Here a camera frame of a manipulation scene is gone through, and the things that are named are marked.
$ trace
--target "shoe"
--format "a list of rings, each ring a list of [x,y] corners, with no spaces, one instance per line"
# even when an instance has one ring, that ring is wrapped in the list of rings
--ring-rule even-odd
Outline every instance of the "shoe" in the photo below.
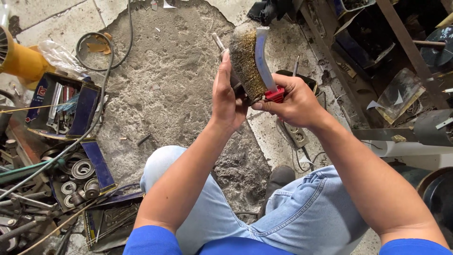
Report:
[[[269,180],[267,181],[266,195],[260,212],[258,213],[258,219],[265,215],[267,201],[274,191],[283,188],[294,180],[296,180],[296,174],[289,166],[279,166],[272,171]]]

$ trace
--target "leg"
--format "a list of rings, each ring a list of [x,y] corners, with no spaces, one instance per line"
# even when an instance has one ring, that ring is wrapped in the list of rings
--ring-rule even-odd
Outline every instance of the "leg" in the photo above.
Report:
[[[276,190],[251,229],[254,238],[294,254],[348,255],[368,225],[328,166]]]
[[[157,149],[146,162],[141,189],[148,192],[185,150],[179,146]],[[176,231],[176,238],[183,254],[191,255],[203,244],[227,236],[251,237],[248,226],[236,217],[220,187],[209,175],[195,206]]]

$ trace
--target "fingernail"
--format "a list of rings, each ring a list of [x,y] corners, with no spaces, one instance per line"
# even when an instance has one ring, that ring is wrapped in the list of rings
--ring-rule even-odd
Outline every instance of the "fingernail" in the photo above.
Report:
[[[263,104],[262,103],[254,103],[252,105],[252,109],[254,110],[261,110],[263,108]]]
[[[230,50],[226,49],[222,57],[222,62],[226,62],[230,59]]]

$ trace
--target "concrete floor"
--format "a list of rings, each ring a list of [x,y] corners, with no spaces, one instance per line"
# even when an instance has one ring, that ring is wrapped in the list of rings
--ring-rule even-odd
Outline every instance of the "concrete floor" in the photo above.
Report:
[[[109,78],[104,122],[96,133],[107,165],[120,185],[140,179],[146,159],[155,149],[165,145],[188,147],[201,132],[210,117],[212,81],[218,67],[218,50],[210,34],[223,35],[235,26],[247,25],[250,21],[245,15],[254,0],[173,0],[177,9],[163,9],[163,0],[157,2],[157,11],[145,10],[150,6],[149,0],[133,5],[132,51]],[[21,29],[16,38],[21,44],[29,46],[52,39],[71,51],[82,34],[102,30],[113,36],[116,60],[128,46],[125,1],[63,0],[46,6],[11,0],[9,4],[12,14],[19,16]],[[292,70],[300,55],[299,74],[318,81],[326,93],[328,111],[333,116],[342,116],[337,119],[349,128],[347,121],[355,119],[346,121],[344,117],[353,116],[354,112],[348,107],[347,98],[343,98],[342,108],[334,100],[342,94],[336,79],[322,84],[323,70],[331,68],[326,61],[320,61],[323,56],[316,45],[306,40],[312,38],[310,31],[304,28],[304,35],[297,25],[284,20],[274,21],[271,29],[266,46],[270,70]],[[226,45],[230,36],[222,38]],[[85,61],[98,68],[105,67],[107,59],[97,53],[85,55]],[[102,78],[94,73],[92,77],[97,82]],[[11,89],[12,84],[18,84],[14,78],[0,86]],[[266,180],[275,166],[290,165],[298,177],[305,175],[298,169],[295,153],[275,121],[276,116],[250,109],[247,122],[233,135],[215,165],[218,182],[235,211],[259,210]],[[137,147],[135,142],[148,133],[152,134],[151,139]],[[311,141],[307,150],[313,158],[323,149],[312,133],[306,134]],[[319,168],[331,162],[321,155],[314,164]],[[304,169],[309,167],[307,163],[301,165]],[[245,221],[253,220],[242,217]],[[69,251],[84,243],[80,235],[71,239]],[[379,247],[376,234],[370,230],[353,254],[378,254]]]

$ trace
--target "hand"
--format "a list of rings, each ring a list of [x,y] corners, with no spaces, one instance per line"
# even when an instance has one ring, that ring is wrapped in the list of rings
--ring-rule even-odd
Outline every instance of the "hand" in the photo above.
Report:
[[[245,121],[248,106],[243,98],[236,98],[230,85],[231,62],[229,52],[223,55],[214,85],[212,86],[212,116],[215,124],[220,124],[233,134]]]
[[[284,88],[283,103],[260,100],[252,109],[277,114],[284,122],[298,128],[315,127],[326,114],[330,116],[301,78],[281,74],[272,74],[272,78]]]

